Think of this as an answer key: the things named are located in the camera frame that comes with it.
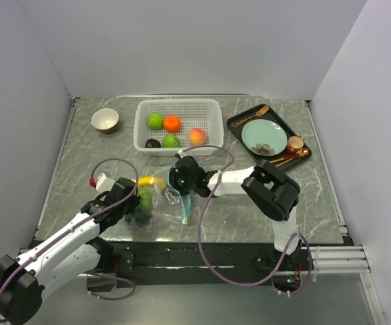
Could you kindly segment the fake green round vegetable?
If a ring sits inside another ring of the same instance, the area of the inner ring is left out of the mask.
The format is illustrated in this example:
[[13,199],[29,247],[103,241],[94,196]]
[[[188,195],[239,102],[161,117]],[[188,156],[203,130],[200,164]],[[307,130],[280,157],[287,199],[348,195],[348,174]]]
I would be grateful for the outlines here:
[[168,133],[162,141],[163,148],[179,148],[180,140],[174,133]]

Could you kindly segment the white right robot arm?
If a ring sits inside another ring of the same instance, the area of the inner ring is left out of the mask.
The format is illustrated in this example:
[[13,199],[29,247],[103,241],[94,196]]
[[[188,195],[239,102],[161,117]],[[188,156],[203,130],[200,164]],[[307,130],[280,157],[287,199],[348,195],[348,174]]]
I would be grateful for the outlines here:
[[253,167],[235,171],[205,171],[193,157],[185,156],[170,168],[168,184],[183,196],[194,192],[203,198],[249,197],[272,222],[276,264],[291,269],[298,262],[300,186],[271,162],[259,160]]

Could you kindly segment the fake green cabbage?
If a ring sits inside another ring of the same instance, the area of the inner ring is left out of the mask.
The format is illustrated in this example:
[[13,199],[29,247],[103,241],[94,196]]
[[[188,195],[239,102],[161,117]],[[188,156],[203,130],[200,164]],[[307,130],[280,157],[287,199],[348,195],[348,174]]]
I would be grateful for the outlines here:
[[160,114],[150,114],[147,125],[150,129],[157,130],[163,127],[164,118]]

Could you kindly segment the fake green leafy vegetable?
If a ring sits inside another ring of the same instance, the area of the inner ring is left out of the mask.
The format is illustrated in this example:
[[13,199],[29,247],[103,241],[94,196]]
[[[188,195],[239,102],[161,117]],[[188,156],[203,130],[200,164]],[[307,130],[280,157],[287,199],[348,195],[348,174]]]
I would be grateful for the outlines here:
[[139,188],[138,196],[140,198],[138,209],[141,211],[150,211],[152,209],[152,196],[150,192],[145,188]]

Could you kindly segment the fake red apple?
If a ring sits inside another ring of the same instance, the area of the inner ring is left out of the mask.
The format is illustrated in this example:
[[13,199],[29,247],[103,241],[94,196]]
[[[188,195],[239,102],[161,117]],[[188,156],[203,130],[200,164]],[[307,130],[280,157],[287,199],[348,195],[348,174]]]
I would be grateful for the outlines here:
[[207,134],[200,128],[191,129],[188,134],[188,140],[191,146],[200,146],[205,143]]

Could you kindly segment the clear zip top bag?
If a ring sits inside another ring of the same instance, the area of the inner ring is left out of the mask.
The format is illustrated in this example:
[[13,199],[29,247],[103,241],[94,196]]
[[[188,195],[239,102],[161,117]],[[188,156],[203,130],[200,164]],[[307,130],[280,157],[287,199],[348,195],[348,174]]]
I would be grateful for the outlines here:
[[182,196],[173,189],[169,182],[164,179],[167,186],[160,191],[158,187],[139,187],[147,189],[152,196],[152,220],[146,227],[132,227],[149,230],[153,226],[164,224],[177,224],[186,226],[189,224],[189,217],[192,208],[192,196]]

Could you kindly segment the fake orange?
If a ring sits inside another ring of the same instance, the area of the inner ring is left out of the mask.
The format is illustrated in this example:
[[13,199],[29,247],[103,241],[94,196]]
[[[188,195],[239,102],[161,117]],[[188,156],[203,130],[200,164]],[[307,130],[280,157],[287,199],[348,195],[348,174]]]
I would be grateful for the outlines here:
[[177,116],[170,115],[164,118],[163,127],[169,133],[177,133],[181,129],[181,121]]

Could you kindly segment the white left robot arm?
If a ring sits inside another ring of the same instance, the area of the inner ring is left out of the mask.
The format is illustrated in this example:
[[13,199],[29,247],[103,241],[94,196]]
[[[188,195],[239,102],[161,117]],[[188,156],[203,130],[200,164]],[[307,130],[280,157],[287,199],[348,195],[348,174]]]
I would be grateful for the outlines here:
[[100,235],[137,209],[137,184],[106,178],[97,188],[100,194],[54,235],[15,258],[0,258],[0,322],[25,324],[52,292],[79,274],[116,276],[131,268],[132,254],[120,255]]

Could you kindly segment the fake dark purple fruit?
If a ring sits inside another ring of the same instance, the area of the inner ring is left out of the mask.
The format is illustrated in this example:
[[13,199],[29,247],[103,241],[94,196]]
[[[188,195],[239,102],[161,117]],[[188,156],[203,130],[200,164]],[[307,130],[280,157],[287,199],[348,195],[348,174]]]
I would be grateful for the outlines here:
[[145,148],[160,148],[161,143],[157,139],[150,138],[146,140]]

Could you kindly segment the fake black grapes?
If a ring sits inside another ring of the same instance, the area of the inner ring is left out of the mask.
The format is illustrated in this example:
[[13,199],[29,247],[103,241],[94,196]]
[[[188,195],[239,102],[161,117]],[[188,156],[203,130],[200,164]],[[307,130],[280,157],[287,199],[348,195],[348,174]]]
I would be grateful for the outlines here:
[[124,217],[125,222],[132,227],[146,227],[152,220],[152,213],[150,211],[134,211]]

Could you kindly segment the fake yellow banana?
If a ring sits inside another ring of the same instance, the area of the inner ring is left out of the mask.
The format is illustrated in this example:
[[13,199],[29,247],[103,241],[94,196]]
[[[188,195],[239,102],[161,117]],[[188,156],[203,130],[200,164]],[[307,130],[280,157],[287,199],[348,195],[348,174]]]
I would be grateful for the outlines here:
[[148,176],[148,177],[141,177],[138,180],[138,186],[139,187],[158,187],[160,191],[164,190],[165,187],[167,186],[166,181],[157,176]]

